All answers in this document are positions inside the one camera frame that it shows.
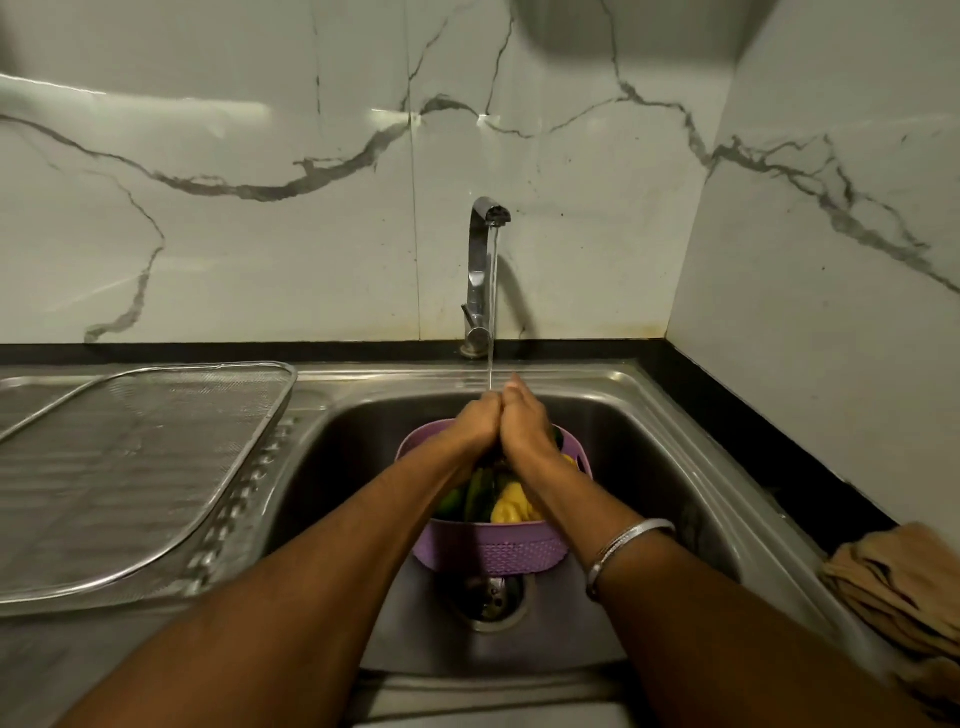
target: faucet spout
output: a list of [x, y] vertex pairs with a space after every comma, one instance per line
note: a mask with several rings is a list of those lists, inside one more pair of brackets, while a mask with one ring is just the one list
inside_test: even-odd
[[510, 211], [489, 197], [477, 198], [470, 211], [467, 302], [463, 305], [467, 333], [464, 345], [460, 348], [460, 353], [468, 359], [486, 356], [492, 345], [492, 312], [496, 305], [496, 291], [493, 290], [491, 272], [496, 265], [496, 250], [491, 255], [490, 231], [502, 228], [510, 221]]

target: drainboard ridges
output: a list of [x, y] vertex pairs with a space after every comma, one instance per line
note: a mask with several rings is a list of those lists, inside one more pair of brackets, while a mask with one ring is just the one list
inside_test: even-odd
[[285, 417], [279, 422], [269, 440], [256, 452], [248, 469], [240, 475], [237, 484], [224, 498], [200, 547], [190, 557], [183, 572], [181, 580], [186, 583], [182, 589], [184, 595], [195, 596], [209, 587], [213, 567], [224, 550], [224, 542], [233, 532], [237, 520], [247, 512], [247, 506], [256, 494], [260, 481], [267, 476], [270, 466], [276, 461], [276, 454], [283, 449], [298, 421], [296, 417]]

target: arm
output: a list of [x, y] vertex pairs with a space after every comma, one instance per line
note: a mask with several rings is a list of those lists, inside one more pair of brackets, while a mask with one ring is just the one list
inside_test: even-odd
[[[516, 375], [503, 402], [507, 457], [589, 568], [643, 518], [559, 456], [543, 405]], [[664, 726], [931, 725], [905, 697], [660, 532], [617, 551], [597, 590]]]
[[400, 564], [444, 492], [496, 440], [500, 398], [140, 647], [60, 728], [332, 726]]

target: sink drain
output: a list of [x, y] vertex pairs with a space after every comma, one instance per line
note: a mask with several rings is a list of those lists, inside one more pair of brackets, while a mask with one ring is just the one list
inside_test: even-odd
[[523, 619], [534, 591], [534, 575], [437, 576], [450, 610], [476, 632], [501, 632]]

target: silver bangle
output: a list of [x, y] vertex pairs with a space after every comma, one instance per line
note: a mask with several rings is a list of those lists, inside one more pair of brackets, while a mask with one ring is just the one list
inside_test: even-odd
[[600, 577], [600, 573], [607, 565], [607, 562], [611, 560], [613, 555], [637, 536], [642, 536], [647, 531], [653, 531], [658, 528], [665, 528], [671, 533], [677, 532], [676, 526], [666, 519], [650, 519], [649, 521], [644, 521], [640, 525], [635, 525], [632, 528], [628, 528], [626, 531], [609, 542], [606, 548], [600, 551], [600, 555], [597, 557], [597, 560], [593, 562], [593, 566], [590, 567], [590, 571], [587, 572], [587, 596], [589, 596], [592, 601], [597, 601], [597, 579]]

